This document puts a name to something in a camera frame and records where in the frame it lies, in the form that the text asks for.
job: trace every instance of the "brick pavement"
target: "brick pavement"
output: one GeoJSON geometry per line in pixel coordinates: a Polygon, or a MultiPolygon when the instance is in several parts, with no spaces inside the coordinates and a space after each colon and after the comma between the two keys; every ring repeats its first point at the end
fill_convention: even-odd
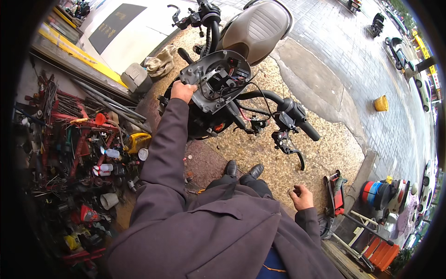
{"type": "MultiPolygon", "coordinates": [[[[247,2],[213,1],[218,6],[238,9],[243,9],[247,2]]],[[[367,30],[369,19],[362,13],[351,14],[336,0],[283,2],[292,10],[296,21],[289,36],[323,61],[352,96],[368,144],[380,157],[375,173],[385,178],[396,159],[395,178],[420,180],[424,167],[416,165],[423,166],[425,162],[423,134],[428,132],[424,112],[396,71],[394,62],[385,54],[385,36],[373,40],[367,30]],[[390,111],[376,112],[373,100],[384,94],[390,111]]],[[[388,25],[391,26],[386,26],[385,31],[394,28],[388,25]]]]}

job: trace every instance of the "rag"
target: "rag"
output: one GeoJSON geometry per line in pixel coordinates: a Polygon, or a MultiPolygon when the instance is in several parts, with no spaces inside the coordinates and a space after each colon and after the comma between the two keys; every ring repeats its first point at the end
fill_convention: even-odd
{"type": "Polygon", "coordinates": [[[173,67],[173,53],[177,50],[175,45],[166,46],[156,57],[147,57],[144,66],[150,77],[163,77],[168,74],[173,67]]]}

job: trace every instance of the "black sign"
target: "black sign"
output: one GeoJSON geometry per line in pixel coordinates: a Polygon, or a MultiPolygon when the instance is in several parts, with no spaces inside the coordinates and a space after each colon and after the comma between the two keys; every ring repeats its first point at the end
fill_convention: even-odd
{"type": "Polygon", "coordinates": [[[132,4],[120,5],[88,38],[95,50],[102,54],[116,35],[145,9],[146,7],[132,4]]]}

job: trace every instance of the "man's right hand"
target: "man's right hand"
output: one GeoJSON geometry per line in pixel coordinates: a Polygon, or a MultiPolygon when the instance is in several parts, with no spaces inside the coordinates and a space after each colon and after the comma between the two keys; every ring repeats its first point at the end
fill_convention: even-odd
{"type": "Polygon", "coordinates": [[[313,193],[311,193],[305,185],[295,185],[294,190],[289,191],[288,194],[297,211],[314,207],[313,193]]]}
{"type": "Polygon", "coordinates": [[[186,102],[186,104],[189,103],[190,99],[192,98],[192,95],[195,91],[197,91],[196,85],[190,85],[190,84],[182,84],[180,80],[177,80],[172,85],[172,91],[170,93],[170,98],[178,98],[186,102]]]}

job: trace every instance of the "black shoe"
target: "black shoe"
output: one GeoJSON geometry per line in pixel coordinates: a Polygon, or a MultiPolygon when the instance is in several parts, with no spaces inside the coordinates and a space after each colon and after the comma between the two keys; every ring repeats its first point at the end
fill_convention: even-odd
{"type": "Polygon", "coordinates": [[[251,175],[252,177],[257,179],[262,174],[264,168],[265,167],[263,164],[257,164],[253,166],[250,171],[248,171],[247,175],[251,175]]]}
{"type": "Polygon", "coordinates": [[[223,174],[229,175],[230,177],[237,177],[237,162],[235,160],[227,162],[223,174]]]}

